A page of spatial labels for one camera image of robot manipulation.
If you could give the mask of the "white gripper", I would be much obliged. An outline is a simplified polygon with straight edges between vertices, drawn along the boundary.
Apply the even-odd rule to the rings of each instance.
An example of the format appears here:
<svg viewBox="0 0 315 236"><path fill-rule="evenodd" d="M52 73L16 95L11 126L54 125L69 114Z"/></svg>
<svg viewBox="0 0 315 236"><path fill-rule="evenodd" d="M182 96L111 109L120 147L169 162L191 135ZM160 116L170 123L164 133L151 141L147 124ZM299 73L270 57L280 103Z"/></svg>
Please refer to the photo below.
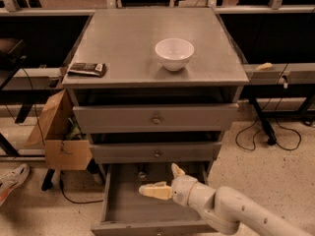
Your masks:
<svg viewBox="0 0 315 236"><path fill-rule="evenodd" d="M185 175L185 171L176 163L171 164L171 171L174 177L171 187L164 181L156 182L153 184L142 185L139 188L139 193L145 197L165 201L172 198L177 204L187 207L191 189L198 180L189 175Z"/></svg>

